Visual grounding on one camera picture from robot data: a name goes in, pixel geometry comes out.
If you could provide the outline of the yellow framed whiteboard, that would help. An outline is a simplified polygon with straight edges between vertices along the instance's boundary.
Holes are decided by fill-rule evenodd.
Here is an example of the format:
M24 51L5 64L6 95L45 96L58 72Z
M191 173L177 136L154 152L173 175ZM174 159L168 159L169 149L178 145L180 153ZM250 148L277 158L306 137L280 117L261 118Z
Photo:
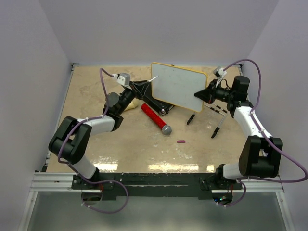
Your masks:
M158 76L151 82L152 97L174 106L201 112L203 101L194 97L194 93L207 85L207 74L169 64L151 63L151 77Z

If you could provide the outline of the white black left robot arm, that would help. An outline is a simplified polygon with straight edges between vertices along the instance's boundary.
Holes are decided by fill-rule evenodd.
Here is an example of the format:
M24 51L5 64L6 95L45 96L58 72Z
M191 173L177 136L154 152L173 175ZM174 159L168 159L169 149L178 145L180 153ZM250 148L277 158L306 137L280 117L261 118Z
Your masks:
M57 156L59 163L68 165L83 177L82 182L89 189L100 183L98 168L85 156L90 137L117 130L123 121L121 114L134 99L143 99L150 84L146 80L131 81L120 94L105 94L101 115L84 119L67 116L56 130L49 143L49 151Z

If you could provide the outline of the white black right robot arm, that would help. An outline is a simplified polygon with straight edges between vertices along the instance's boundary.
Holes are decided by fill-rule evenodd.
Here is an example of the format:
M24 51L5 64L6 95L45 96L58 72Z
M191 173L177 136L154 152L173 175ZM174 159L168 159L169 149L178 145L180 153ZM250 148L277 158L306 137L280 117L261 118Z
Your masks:
M258 121L257 118L251 118L253 105L247 99L249 84L249 78L236 76L232 87L227 89L214 79L207 88L194 94L196 98L208 104L212 104L215 100L226 102L231 117L237 121L247 137L239 161L218 167L219 174L214 177L214 183L220 189L226 189L231 180L237 178L275 178L279 172L281 154L272 148L267 140L280 150L283 142L280 138L274 138L263 126L257 126L254 123Z

